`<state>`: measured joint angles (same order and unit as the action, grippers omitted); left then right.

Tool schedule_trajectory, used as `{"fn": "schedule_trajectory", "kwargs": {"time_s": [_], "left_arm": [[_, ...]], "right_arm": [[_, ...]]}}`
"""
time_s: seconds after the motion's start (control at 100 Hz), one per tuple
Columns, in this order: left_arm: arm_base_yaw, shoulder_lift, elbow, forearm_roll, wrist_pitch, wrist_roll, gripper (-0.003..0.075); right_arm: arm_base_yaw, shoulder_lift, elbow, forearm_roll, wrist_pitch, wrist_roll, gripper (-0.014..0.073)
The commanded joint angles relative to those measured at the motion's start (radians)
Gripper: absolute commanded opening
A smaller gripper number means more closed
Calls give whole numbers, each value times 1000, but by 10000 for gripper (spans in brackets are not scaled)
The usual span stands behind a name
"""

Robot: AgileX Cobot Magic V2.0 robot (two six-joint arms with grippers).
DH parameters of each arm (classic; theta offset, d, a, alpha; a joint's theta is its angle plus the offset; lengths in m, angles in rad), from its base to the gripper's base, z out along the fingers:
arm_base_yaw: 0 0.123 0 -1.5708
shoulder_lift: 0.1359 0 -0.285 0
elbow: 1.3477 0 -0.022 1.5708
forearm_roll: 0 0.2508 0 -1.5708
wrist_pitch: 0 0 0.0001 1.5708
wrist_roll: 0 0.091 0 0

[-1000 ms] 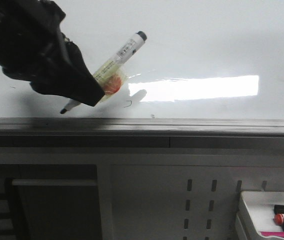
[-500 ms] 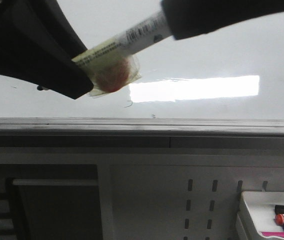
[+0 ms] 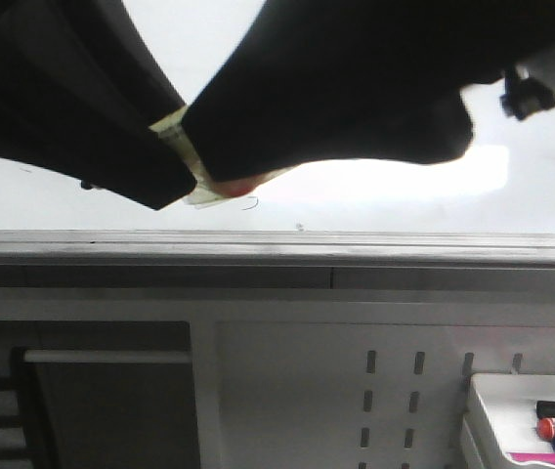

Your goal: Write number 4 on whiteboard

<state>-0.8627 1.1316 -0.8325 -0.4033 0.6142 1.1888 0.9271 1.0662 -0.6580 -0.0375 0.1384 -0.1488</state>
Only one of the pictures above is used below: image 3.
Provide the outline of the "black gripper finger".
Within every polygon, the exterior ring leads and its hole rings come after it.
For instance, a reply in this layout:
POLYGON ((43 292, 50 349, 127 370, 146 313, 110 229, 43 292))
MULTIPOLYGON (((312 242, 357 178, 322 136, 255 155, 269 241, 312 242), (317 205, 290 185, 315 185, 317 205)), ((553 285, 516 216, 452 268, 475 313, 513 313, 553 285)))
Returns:
POLYGON ((0 1, 0 158, 154 210, 196 180, 152 125, 183 99, 120 1, 0 1))
POLYGON ((555 51, 555 1, 268 1, 186 111, 219 182, 306 162, 435 164, 473 139, 462 90, 555 51))

